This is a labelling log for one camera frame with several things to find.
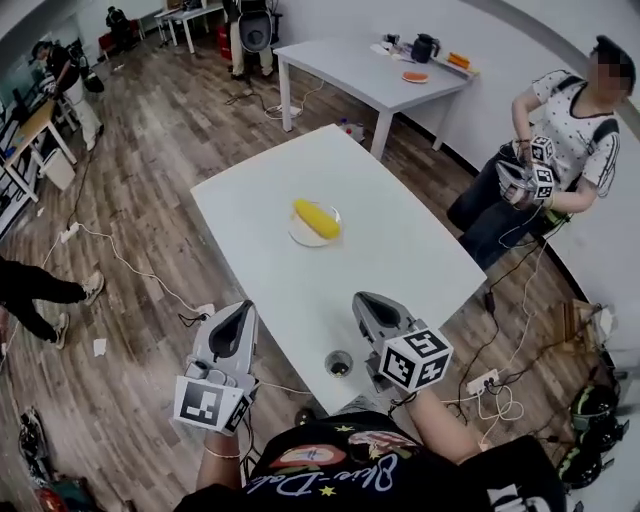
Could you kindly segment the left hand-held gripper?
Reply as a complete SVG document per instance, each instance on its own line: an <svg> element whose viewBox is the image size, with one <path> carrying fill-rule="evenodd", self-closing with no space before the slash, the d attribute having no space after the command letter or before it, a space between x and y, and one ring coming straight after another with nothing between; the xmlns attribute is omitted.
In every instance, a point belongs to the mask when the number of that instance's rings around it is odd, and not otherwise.
<svg viewBox="0 0 640 512"><path fill-rule="evenodd" d="M174 420L227 436L236 432L257 393L251 365L258 325L250 300L201 323L185 373L176 378Z"/></svg>

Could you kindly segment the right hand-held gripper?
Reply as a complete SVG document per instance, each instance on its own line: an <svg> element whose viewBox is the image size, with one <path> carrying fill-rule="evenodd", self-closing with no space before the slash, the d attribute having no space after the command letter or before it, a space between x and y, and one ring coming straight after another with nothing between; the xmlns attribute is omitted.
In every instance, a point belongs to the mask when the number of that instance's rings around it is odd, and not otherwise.
<svg viewBox="0 0 640 512"><path fill-rule="evenodd" d="M414 317L399 302L360 291L352 310L371 353L366 368L378 392L418 392L441 381L454 349L439 330Z"/></svg>

